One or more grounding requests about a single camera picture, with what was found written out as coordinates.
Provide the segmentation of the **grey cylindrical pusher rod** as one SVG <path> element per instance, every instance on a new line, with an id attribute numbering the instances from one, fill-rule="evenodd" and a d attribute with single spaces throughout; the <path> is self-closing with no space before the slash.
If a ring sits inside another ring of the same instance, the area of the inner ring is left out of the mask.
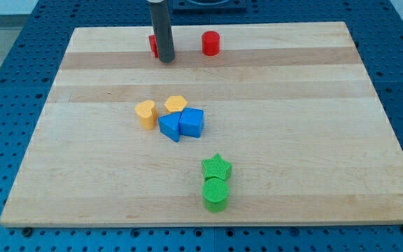
<path id="1" fill-rule="evenodd" d="M 147 0 L 153 31 L 161 62 L 170 63 L 175 59 L 174 40 L 167 0 Z"/>

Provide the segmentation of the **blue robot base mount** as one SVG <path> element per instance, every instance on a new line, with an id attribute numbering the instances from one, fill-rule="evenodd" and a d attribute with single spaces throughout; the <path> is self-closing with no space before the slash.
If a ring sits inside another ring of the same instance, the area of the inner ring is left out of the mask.
<path id="1" fill-rule="evenodd" d="M 172 0 L 172 13 L 246 12 L 247 0 Z"/>

